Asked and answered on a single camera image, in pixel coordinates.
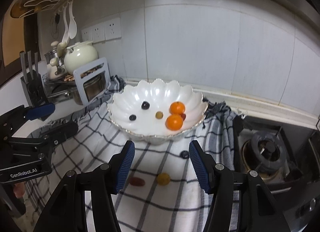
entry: hand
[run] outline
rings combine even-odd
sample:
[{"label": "hand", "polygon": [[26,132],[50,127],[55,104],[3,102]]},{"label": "hand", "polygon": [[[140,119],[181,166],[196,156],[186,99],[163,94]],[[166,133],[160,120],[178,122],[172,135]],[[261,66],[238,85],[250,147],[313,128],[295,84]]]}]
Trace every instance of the hand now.
[{"label": "hand", "polygon": [[16,183],[13,186],[13,193],[18,199],[23,197],[25,190],[24,182]]}]

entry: bowl rim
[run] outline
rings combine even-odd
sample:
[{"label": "bowl rim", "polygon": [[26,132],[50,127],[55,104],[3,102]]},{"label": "bowl rim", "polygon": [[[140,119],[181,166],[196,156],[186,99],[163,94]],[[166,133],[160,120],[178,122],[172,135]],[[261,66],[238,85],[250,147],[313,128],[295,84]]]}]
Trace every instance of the bowl rim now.
[{"label": "bowl rim", "polygon": [[[170,82],[164,82],[161,78],[157,78],[157,79],[155,79],[154,81],[156,81],[156,80],[160,80],[160,81],[162,81],[164,84],[169,84],[170,82],[175,81],[175,82],[178,83],[179,87],[182,87],[177,80],[171,80]],[[132,87],[135,88],[135,87],[137,87],[137,86],[139,85],[139,83],[142,82],[142,81],[143,81],[143,82],[147,82],[149,85],[151,85],[151,84],[154,82],[154,81],[153,81],[153,82],[148,82],[148,81],[142,79],[142,80],[140,80],[140,81],[138,82],[138,84],[137,84],[136,86],[132,86],[132,85],[130,85],[130,86],[132,86]],[[203,112],[202,112],[202,115],[203,115],[203,116],[202,116],[201,120],[200,120],[199,122],[197,122],[196,124],[194,124],[192,127],[188,128],[188,129],[185,129],[185,130],[182,130],[181,132],[178,132],[178,133],[176,133],[176,134],[170,134],[170,135],[143,135],[143,134],[137,134],[137,133],[132,132],[132,131],[130,131],[130,130],[124,128],[124,127],[122,127],[121,125],[117,124],[115,121],[113,121],[113,120],[110,118],[110,115],[112,115],[112,113],[111,113],[111,111],[110,111],[110,109],[109,109],[109,105],[110,105],[110,104],[113,104],[113,102],[114,102],[113,96],[112,96],[112,102],[107,104],[108,116],[109,116],[109,119],[110,119],[111,123],[113,123],[116,127],[120,128],[121,130],[125,131],[126,133],[128,133],[128,134],[130,134],[130,135],[132,135],[132,136],[136,136],[136,137],[139,137],[139,138],[146,138],[146,139],[149,139],[149,138],[170,139],[170,138],[173,138],[173,137],[175,137],[175,136],[181,135],[181,134],[183,134],[183,133],[185,133],[185,132],[191,131],[192,129],[194,129],[195,127],[199,126],[199,125],[204,121],[204,119],[205,119],[205,114],[204,114],[204,113],[205,113],[205,111],[207,111],[207,108],[208,108],[209,104],[208,104],[208,102],[206,102],[206,101],[204,102],[204,101],[203,101],[203,94],[202,94],[202,92],[199,92],[199,93],[201,93],[201,101],[202,101],[202,103],[205,103],[205,104],[206,104],[206,107],[205,107],[205,109],[204,109]]]}]

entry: power outlet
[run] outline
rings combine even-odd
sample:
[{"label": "power outlet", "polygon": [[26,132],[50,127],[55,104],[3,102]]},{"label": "power outlet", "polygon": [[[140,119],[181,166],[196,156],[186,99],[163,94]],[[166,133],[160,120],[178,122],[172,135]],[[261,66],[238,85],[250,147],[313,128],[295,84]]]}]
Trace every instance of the power outlet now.
[{"label": "power outlet", "polygon": [[92,28],[92,40],[93,42],[100,42],[100,41],[104,41],[105,35],[104,35],[104,25],[103,22],[98,23],[94,26],[91,27]]},{"label": "power outlet", "polygon": [[106,40],[121,38],[120,18],[114,18],[104,22]]},{"label": "power outlet", "polygon": [[92,41],[92,28],[85,28],[81,30],[82,41]]}]

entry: blue gripper pad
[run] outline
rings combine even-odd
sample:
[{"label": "blue gripper pad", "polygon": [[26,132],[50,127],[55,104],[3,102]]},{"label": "blue gripper pad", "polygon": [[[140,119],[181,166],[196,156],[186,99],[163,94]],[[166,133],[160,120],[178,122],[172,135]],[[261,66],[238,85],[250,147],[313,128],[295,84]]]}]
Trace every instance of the blue gripper pad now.
[{"label": "blue gripper pad", "polygon": [[50,115],[55,111],[56,107],[54,104],[45,104],[38,107],[31,108],[27,111],[25,117],[28,120],[35,120],[40,117]]},{"label": "blue gripper pad", "polygon": [[116,193],[119,193],[119,190],[122,190],[124,188],[124,184],[125,184],[125,181],[127,180],[128,173],[130,171],[130,167],[134,158],[134,152],[135,152],[134,143],[132,141],[127,141],[126,145],[128,144],[128,142],[130,143],[129,147],[125,152],[125,155],[123,156],[122,163],[116,174],[116,184],[114,187]]},{"label": "blue gripper pad", "polygon": [[201,160],[199,152],[194,145],[194,141],[190,142],[189,144],[189,156],[200,187],[205,191],[205,193],[208,193],[210,190],[208,178],[209,175],[206,168],[204,167],[204,163]]}]

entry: striped cloth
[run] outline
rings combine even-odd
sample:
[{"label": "striped cloth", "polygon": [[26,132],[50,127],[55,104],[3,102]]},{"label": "striped cloth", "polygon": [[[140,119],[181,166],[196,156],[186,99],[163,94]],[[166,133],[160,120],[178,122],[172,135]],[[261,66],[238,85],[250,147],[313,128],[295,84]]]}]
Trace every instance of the striped cloth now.
[{"label": "striped cloth", "polygon": [[[61,119],[58,122],[78,121],[77,135],[58,145],[52,154],[52,173],[26,182],[27,197],[35,212],[40,213],[48,198],[68,170],[77,173],[94,170],[107,163],[111,156],[119,153],[128,137],[111,124],[107,103],[112,93],[121,91],[124,84],[118,77],[108,84],[108,92],[97,100],[97,104]],[[188,150],[190,141],[196,139],[202,149],[211,154],[217,163],[229,169],[233,166],[233,119],[236,116],[224,103],[211,104],[203,125],[198,126],[180,141],[168,141],[161,145],[135,142],[135,157],[129,177],[145,180],[143,187],[134,187],[128,182],[113,203],[122,232],[125,231],[202,231],[212,201],[199,186],[190,159],[180,153]],[[38,137],[42,130],[31,135]],[[159,186],[156,176],[166,172],[171,182]],[[95,231],[90,192],[85,192],[88,231]],[[230,230],[237,224],[238,194],[234,194],[234,206]]]}]

